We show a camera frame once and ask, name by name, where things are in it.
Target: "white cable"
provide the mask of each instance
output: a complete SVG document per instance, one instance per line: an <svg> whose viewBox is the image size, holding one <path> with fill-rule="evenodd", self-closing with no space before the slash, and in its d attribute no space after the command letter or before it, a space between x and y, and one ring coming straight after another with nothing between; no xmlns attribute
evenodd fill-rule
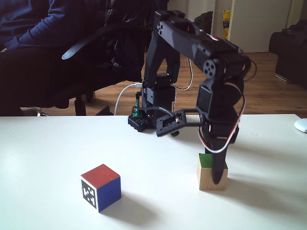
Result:
<svg viewBox="0 0 307 230"><path fill-rule="evenodd" d="M188 89L191 87L191 85L192 85L192 82L193 82L193 68L192 68L192 64L191 64L191 59L189 59L189 65L190 65L190 70L191 70L191 82L190 82L190 85L189 85L188 87L186 87L185 89L182 89L182 88L177 87L176 85L173 85L173 86L174 86L176 89L178 89L178 90L186 91L186 90L188 90Z"/></svg>
<svg viewBox="0 0 307 230"><path fill-rule="evenodd" d="M174 100L174 107L173 107L173 112L174 112L175 108L176 108L177 88L174 85L173 85L173 87L175 88L175 100Z"/></svg>
<svg viewBox="0 0 307 230"><path fill-rule="evenodd" d="M123 89L123 91L118 96L118 99L117 99L117 102L116 102L116 105L115 105L114 115L116 115L116 113L117 113L119 100L120 100L121 96L123 95L123 93L126 91L126 89L128 89L128 88L138 88L138 89L140 89L140 88L142 88L142 86L143 86L142 83L135 83L135 84L132 84L132 85L128 85L125 89Z"/></svg>
<svg viewBox="0 0 307 230"><path fill-rule="evenodd" d="M228 137L228 139L227 139L226 144L225 144L221 149L219 149L219 150L212 150L212 149L210 149L208 146L206 146L206 144L205 144L205 143L202 141L202 139L201 139L200 131L198 131L198 136L199 136L199 138L200 138L202 144L204 145L205 149L209 150L211 153L220 153L220 152L222 152L223 150L225 150L225 149L227 148L227 146L228 146L228 144L229 144L229 142L230 142L232 136L234 135L234 133L235 133L235 131L236 131L236 127L238 126L238 124L239 124L239 122L240 122L240 118L241 118L241 116L242 116L242 114L244 113L244 110L245 110L246 99L245 99L243 93L241 92L241 90L240 90L236 85L234 85L234 84L232 84L232 83L228 83L228 82L227 82L227 83L225 83L225 85L233 86L233 87L235 87L235 88L240 92L240 94L242 95L243 100L244 100L244 102L243 102L243 107L242 107L242 109L241 109L241 113L240 113L239 116L238 116L238 119L237 119L237 121L236 121L236 124L235 124L235 126L234 126L232 132L230 133L230 135L229 135L229 137Z"/></svg>

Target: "chair armrest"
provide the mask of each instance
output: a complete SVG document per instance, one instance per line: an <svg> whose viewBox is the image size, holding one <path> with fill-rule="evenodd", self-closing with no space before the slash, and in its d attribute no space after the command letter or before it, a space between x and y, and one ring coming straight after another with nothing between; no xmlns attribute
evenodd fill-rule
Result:
<svg viewBox="0 0 307 230"><path fill-rule="evenodd" d="M67 60L78 53L81 49L83 49L88 44L92 43L96 39L100 37L104 37L106 35L110 35L111 33L116 33L122 30L144 30L147 28L143 26L133 25L133 24L109 24L104 27L101 27L94 31L91 35L86 36L76 44L74 44L69 50L63 54L62 59Z"/></svg>

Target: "dark blue sweater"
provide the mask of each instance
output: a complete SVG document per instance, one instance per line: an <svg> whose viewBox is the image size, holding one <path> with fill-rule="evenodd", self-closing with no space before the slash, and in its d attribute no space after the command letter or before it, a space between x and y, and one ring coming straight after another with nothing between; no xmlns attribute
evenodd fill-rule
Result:
<svg viewBox="0 0 307 230"><path fill-rule="evenodd" d="M0 47L70 46L84 22L84 0L0 0Z"/></svg>

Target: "wooden cube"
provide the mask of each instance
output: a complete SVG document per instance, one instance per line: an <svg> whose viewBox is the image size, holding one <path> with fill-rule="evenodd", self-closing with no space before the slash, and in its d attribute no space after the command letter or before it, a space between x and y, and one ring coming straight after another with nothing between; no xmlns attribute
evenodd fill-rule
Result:
<svg viewBox="0 0 307 230"><path fill-rule="evenodd" d="M223 176L219 184L212 180L212 155L199 154L197 166L197 179L200 190L225 190L228 175L228 167L225 162Z"/></svg>
<svg viewBox="0 0 307 230"><path fill-rule="evenodd" d="M83 198L98 212L121 198L120 175L102 164L81 175Z"/></svg>

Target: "computer mouse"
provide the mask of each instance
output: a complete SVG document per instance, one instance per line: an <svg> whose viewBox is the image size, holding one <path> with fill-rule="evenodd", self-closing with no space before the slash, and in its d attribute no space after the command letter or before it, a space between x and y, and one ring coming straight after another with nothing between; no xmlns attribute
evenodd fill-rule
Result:
<svg viewBox="0 0 307 230"><path fill-rule="evenodd" d="M295 122L294 126L303 133L307 133L307 118Z"/></svg>

